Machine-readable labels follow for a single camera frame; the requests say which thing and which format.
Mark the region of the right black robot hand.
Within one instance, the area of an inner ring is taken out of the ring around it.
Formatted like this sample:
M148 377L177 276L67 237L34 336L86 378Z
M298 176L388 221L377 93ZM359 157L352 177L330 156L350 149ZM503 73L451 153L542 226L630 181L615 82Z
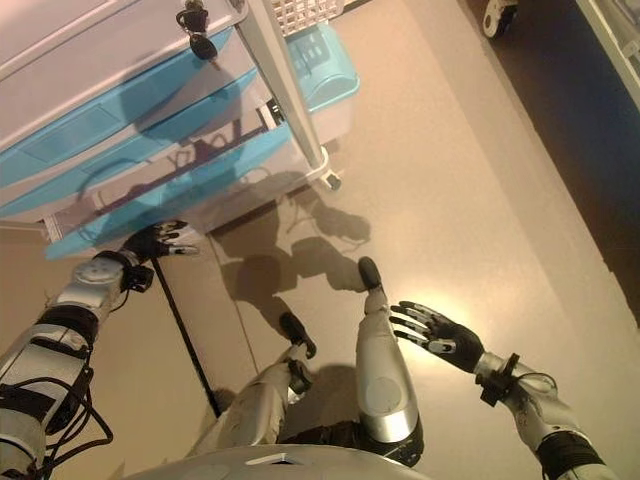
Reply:
M389 321L397 338L417 345L466 373L474 372L485 349L473 331L412 301L400 301L390 310Z

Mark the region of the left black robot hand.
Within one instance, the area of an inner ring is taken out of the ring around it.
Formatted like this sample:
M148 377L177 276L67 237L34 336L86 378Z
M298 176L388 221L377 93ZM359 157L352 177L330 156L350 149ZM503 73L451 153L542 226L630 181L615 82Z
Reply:
M182 220L170 220L147 226L131 235L122 245L121 251L134 255L139 264L172 255L197 255L198 247L176 243L188 226L189 224Z

